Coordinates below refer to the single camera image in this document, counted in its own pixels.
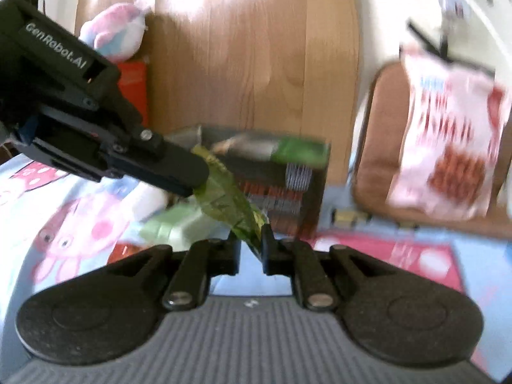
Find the pale green snack packet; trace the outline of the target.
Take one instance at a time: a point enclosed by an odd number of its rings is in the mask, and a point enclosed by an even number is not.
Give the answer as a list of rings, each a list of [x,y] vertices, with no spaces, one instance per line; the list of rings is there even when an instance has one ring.
[[[220,222],[206,215],[198,204],[181,202],[148,219],[139,234],[148,244],[166,244],[174,252],[185,252],[219,227]]]

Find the dark green wrapper snack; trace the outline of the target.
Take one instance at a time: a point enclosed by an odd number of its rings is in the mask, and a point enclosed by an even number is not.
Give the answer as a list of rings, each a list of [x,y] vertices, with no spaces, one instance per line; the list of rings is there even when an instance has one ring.
[[[242,192],[234,175],[208,149],[196,145],[192,153],[206,161],[209,175],[206,182],[194,188],[194,197],[202,212],[228,226],[245,242],[257,259],[262,257],[262,227],[269,219]]]

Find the red spicy snack packet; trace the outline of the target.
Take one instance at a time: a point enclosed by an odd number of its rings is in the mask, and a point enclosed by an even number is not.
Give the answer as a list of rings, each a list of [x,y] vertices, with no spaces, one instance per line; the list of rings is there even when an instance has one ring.
[[[142,250],[143,248],[138,245],[118,242],[108,257],[108,264],[113,264],[124,258],[131,257]]]

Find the white round snack pack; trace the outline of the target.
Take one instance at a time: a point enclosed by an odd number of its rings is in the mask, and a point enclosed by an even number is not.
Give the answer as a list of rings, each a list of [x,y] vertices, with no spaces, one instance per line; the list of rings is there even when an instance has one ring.
[[[148,184],[140,184],[135,193],[138,198],[135,212],[138,219],[146,219],[156,212],[164,210],[169,202],[166,191]]]

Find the bright green snack packet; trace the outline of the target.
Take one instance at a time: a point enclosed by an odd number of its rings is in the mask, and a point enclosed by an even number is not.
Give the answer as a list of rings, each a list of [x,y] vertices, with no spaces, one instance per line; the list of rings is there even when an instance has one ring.
[[[271,154],[271,161],[324,168],[329,163],[330,147],[323,142],[298,137],[282,138]]]

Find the black cardboard storage box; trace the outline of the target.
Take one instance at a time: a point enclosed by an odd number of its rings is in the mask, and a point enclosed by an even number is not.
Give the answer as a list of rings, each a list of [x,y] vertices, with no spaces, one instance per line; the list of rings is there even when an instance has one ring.
[[[166,139],[186,149],[201,145],[234,175],[248,199],[270,220],[273,231],[292,237],[312,237],[318,227],[327,167],[311,168],[271,161],[282,138],[308,136],[196,125],[173,131]]]

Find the red gift bag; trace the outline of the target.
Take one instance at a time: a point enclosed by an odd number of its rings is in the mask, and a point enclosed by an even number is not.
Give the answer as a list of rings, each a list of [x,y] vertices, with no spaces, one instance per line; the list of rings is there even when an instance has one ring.
[[[117,64],[121,71],[118,87],[122,95],[131,102],[142,117],[143,126],[148,119],[148,65],[145,61],[126,61]]]

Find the pink blue unicorn plush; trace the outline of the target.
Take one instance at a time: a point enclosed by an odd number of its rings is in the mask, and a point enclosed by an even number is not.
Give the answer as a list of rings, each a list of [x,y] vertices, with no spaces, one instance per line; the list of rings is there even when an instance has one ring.
[[[142,44],[147,13],[134,4],[113,4],[83,23],[79,39],[113,63],[128,61]]]

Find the Peppa Pig blue bedsheet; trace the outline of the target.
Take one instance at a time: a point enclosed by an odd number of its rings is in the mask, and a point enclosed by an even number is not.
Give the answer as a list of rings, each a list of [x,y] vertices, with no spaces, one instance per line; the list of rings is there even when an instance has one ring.
[[[156,244],[184,251],[226,230],[191,204],[125,177],[90,182],[19,155],[1,166],[1,376],[28,362],[15,318],[23,301]],[[495,380],[511,371],[511,244],[406,227],[356,209],[347,187],[324,195],[312,246],[347,244],[466,292],[484,313],[473,361]]]

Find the brown seat cushion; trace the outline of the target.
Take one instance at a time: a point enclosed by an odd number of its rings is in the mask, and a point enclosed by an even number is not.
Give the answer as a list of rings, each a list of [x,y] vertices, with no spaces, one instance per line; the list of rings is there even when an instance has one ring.
[[[505,127],[501,139],[490,208],[485,217],[444,222],[418,210],[395,208],[386,203],[390,183],[398,170],[409,109],[409,91],[406,74],[398,61],[385,64],[372,82],[351,182],[352,197],[357,206],[374,216],[397,222],[510,240],[511,219],[506,207],[497,204],[496,200],[511,160],[511,125]]]

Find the wooden headboard panel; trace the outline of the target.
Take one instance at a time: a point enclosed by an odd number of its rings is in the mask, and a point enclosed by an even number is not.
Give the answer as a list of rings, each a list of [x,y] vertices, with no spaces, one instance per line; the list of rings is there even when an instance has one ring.
[[[116,3],[148,11],[149,124],[327,140],[327,179],[348,175],[356,115],[359,0],[78,0],[82,25]]]

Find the large pink fried-twist bag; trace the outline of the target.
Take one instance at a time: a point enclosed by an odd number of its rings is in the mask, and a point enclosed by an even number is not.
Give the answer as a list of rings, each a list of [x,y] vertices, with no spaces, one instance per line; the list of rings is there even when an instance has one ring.
[[[409,111],[387,203],[433,219],[485,216],[510,90],[482,71],[427,52],[405,50],[401,62]]]

